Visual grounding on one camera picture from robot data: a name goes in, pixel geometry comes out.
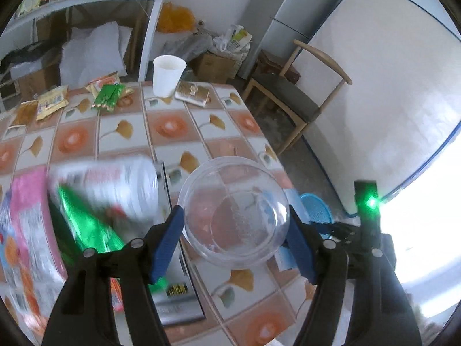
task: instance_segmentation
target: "plastic container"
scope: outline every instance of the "plastic container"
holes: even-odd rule
[[[157,214],[157,173],[145,156],[56,166],[50,169],[48,185],[54,196],[58,183],[67,183],[96,210],[113,208],[133,221],[155,219]]]
[[[155,97],[171,97],[186,68],[186,62],[176,56],[163,55],[154,60],[152,89]]]
[[[319,224],[332,224],[334,223],[333,215],[325,202],[314,194],[302,194],[301,203],[307,210],[311,221]],[[329,238],[329,234],[322,234],[323,239]]]
[[[219,266],[244,269],[266,261],[288,231],[283,189],[265,167],[243,157],[218,157],[199,166],[178,204],[186,239]]]

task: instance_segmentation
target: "white paper cup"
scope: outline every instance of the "white paper cup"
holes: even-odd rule
[[[176,56],[163,55],[154,60],[152,88],[155,97],[170,97],[186,68],[186,62]]]

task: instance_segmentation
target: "yellow snack bag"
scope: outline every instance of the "yellow snack bag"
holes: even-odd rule
[[[32,122],[37,112],[37,104],[37,100],[24,101],[24,103],[21,103],[16,112],[16,118],[11,122],[8,128],[13,129],[19,126],[27,126]]]
[[[92,80],[88,85],[85,87],[89,92],[91,92],[96,99],[99,92],[102,89],[102,86],[106,84],[120,84],[120,78],[117,75],[117,72],[111,73],[106,76],[102,76],[101,78],[96,78]]]
[[[44,119],[69,104],[65,98],[68,88],[69,86],[56,87],[38,98],[37,121]]]

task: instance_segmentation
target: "tiled tablecloth pattern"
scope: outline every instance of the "tiled tablecloth pattern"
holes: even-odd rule
[[[37,165],[136,153],[165,163],[173,204],[187,176],[218,156],[239,155],[260,162],[284,189],[292,189],[238,92],[227,85],[199,84],[210,90],[206,108],[154,98],[151,84],[145,82],[127,84],[135,92],[119,100],[113,114],[91,109],[93,96],[85,89],[70,91],[66,108],[27,128],[7,130],[15,115],[4,113],[0,116],[2,196],[14,176]],[[161,201],[162,212],[169,209],[166,201]],[[187,242],[183,246],[207,319],[167,328],[172,344],[265,345],[292,325],[297,315],[305,316],[313,287],[297,270],[280,272],[271,259],[259,267],[231,271],[199,258]]]

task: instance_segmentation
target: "orange plastic bag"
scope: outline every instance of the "orange plastic bag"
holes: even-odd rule
[[[193,31],[195,17],[187,7],[166,3],[158,17],[156,31],[160,33],[179,33]]]

